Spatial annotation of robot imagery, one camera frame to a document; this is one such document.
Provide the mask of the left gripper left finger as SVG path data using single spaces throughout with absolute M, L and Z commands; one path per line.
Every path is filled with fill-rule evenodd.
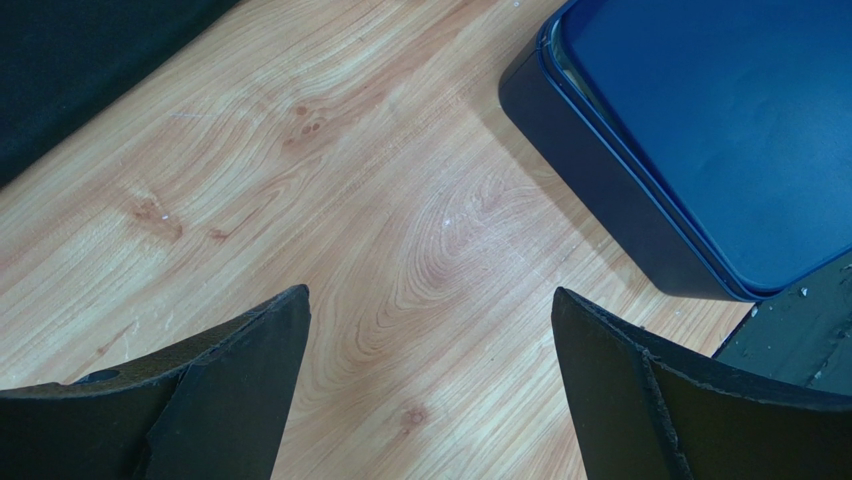
M 267 479 L 306 349 L 309 290 L 71 384 L 1 394 L 5 479 Z

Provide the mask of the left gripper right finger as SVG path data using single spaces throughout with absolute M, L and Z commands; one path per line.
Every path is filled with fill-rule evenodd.
M 558 288 L 551 324 L 591 479 L 847 479 L 851 399 L 704 356 Z

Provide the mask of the navy box lid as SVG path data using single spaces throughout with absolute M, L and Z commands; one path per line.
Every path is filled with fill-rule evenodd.
M 571 1 L 551 56 L 594 130 L 731 295 L 851 251 L 847 1 Z

